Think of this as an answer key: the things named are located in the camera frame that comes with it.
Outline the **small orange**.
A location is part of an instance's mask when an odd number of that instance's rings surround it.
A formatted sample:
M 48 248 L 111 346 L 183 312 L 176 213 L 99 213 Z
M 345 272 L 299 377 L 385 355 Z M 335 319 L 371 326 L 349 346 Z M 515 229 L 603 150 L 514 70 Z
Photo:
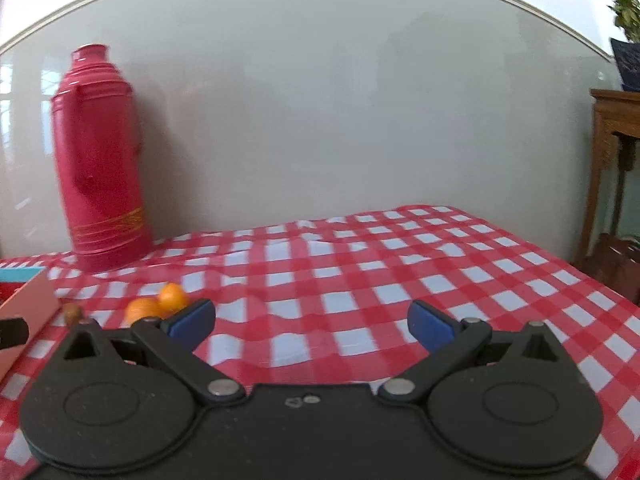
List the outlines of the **small orange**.
M 124 323 L 130 326 L 142 318 L 164 318 L 165 316 L 165 310 L 155 297 L 140 297 L 127 304 Z
M 174 314 L 190 304 L 189 295 L 176 283 L 165 284 L 157 293 L 157 304 L 167 314 Z

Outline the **small brown round fruit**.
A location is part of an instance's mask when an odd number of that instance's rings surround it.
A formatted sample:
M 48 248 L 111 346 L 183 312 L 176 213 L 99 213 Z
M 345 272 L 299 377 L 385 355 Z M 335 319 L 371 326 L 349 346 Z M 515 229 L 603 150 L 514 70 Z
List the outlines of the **small brown round fruit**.
M 67 327 L 74 326 L 85 317 L 82 307 L 79 304 L 74 304 L 73 302 L 63 304 L 62 315 L 64 324 Z

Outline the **colourful cardboard box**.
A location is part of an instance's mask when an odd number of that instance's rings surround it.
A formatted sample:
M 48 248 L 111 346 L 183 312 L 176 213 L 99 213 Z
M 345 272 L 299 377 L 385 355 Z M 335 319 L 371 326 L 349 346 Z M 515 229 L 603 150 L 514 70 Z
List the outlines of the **colourful cardboard box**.
M 60 303 L 43 266 L 1 269 L 1 318 L 24 318 L 28 341 L 21 347 L 1 350 L 0 374 L 4 378 L 18 357 L 58 312 Z

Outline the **red white checkered tablecloth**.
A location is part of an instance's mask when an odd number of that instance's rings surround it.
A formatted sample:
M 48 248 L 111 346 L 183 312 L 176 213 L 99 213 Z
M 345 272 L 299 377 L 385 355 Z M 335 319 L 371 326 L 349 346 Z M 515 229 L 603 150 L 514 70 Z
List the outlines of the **red white checkered tablecloth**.
M 639 474 L 639 311 L 533 243 L 465 211 L 411 205 L 160 240 L 141 261 L 84 273 L 67 252 L 12 258 L 41 266 L 62 302 L 107 328 L 131 300 L 168 283 L 213 300 L 216 328 L 196 352 L 244 385 L 368 382 L 419 361 L 406 315 L 421 299 L 498 330 L 545 322 L 603 408 L 589 466 Z

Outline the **dark wooden side table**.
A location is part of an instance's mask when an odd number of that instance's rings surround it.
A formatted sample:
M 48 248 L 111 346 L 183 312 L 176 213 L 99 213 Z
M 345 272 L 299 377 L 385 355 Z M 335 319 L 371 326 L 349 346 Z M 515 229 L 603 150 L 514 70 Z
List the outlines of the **dark wooden side table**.
M 639 302 L 639 225 L 625 226 L 627 177 L 639 167 L 639 95 L 592 89 L 589 185 L 574 266 Z

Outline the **red thermos flask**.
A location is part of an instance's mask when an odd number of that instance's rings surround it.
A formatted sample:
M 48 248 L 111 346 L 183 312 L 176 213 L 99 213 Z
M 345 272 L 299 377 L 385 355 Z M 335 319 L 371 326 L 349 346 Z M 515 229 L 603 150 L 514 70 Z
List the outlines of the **red thermos flask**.
M 77 264 L 102 272 L 145 256 L 152 245 L 138 170 L 142 142 L 134 92 L 107 46 L 72 53 L 51 99 L 58 187 Z

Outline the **potted plant blue pot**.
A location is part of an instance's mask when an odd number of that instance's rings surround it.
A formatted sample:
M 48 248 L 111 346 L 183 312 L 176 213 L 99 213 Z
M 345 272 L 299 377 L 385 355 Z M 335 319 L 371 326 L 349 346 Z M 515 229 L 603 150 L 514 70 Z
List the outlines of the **potted plant blue pot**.
M 639 0 L 613 0 L 608 7 L 615 14 L 614 25 L 626 38 L 625 41 L 610 39 L 615 62 L 624 91 L 638 92 L 640 89 L 640 38 Z

